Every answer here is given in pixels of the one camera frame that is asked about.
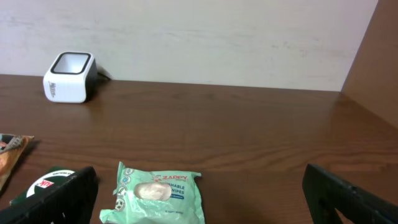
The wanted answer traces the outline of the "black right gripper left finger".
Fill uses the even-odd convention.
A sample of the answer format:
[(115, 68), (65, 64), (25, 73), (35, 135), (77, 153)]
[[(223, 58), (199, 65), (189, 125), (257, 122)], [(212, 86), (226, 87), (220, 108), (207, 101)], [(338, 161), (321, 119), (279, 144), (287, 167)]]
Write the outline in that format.
[(1, 210), (1, 223), (89, 223), (98, 185), (93, 167), (78, 170), (43, 192)]

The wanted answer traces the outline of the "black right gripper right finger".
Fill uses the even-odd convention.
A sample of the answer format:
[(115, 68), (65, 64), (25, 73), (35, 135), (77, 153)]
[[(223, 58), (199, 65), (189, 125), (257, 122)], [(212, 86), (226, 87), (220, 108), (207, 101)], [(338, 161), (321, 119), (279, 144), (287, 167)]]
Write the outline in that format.
[(397, 223), (396, 205), (316, 164), (306, 166), (302, 188), (316, 224), (341, 223), (339, 213), (353, 223)]

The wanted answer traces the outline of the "dark green round-logo packet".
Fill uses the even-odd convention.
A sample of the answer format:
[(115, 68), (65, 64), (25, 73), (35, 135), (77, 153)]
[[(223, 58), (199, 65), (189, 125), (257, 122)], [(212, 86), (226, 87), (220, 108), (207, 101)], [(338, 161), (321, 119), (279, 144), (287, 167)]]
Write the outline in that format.
[(71, 169), (59, 166), (52, 167), (47, 171), (46, 174), (33, 182), (27, 190), (18, 195), (15, 199), (11, 200), (9, 202), (10, 206), (23, 202), (28, 197), (42, 192), (47, 187), (50, 187), (53, 184), (59, 183), (61, 180), (68, 177), (69, 175), (72, 175), (73, 173), (75, 173), (75, 171)]

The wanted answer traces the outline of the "green wet wipes pack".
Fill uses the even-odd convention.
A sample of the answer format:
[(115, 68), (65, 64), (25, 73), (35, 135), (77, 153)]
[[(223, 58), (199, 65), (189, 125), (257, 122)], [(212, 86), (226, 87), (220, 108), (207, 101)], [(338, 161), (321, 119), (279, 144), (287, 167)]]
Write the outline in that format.
[(113, 209), (100, 211), (102, 223), (205, 224), (199, 172), (143, 171), (118, 165)]

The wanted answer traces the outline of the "yellow snack bag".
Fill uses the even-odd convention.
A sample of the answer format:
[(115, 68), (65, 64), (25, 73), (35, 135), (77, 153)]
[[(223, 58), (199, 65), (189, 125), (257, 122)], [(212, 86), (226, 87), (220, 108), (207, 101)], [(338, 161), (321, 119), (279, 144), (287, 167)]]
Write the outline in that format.
[(1, 134), (1, 189), (33, 136)]

